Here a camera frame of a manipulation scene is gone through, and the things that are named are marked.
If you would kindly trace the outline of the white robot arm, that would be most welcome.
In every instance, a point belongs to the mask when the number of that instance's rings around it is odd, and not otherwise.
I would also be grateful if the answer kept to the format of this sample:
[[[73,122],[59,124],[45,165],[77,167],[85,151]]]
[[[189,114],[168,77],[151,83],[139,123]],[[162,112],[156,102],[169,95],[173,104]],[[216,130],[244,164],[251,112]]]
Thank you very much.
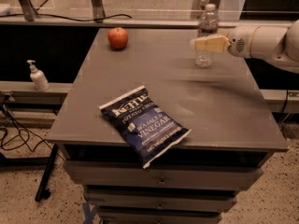
[[[239,25],[191,40],[196,51],[263,60],[278,69],[299,73],[299,21],[290,26]]]

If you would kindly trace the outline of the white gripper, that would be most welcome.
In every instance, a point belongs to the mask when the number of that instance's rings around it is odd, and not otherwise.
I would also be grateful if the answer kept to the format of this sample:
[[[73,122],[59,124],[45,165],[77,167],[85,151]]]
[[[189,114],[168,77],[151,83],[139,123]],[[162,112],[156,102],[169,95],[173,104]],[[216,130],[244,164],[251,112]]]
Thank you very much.
[[[228,50],[235,57],[249,58],[250,45],[256,26],[237,26],[225,35],[208,35],[192,39],[190,45],[195,50],[221,53]]]

